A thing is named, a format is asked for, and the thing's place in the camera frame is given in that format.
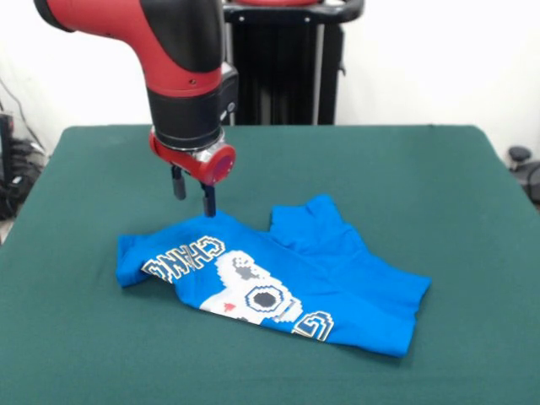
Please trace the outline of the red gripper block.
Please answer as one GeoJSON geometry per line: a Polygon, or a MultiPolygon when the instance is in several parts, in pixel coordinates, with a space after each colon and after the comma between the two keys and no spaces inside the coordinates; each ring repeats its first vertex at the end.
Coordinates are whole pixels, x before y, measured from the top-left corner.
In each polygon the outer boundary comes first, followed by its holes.
{"type": "Polygon", "coordinates": [[[171,166],[171,178],[175,197],[186,199],[183,171],[201,182],[203,209],[208,218],[216,215],[214,185],[224,180],[232,171],[236,160],[235,149],[226,143],[224,130],[220,130],[217,140],[198,151],[184,151],[164,146],[151,129],[148,135],[151,150],[171,166]]]}

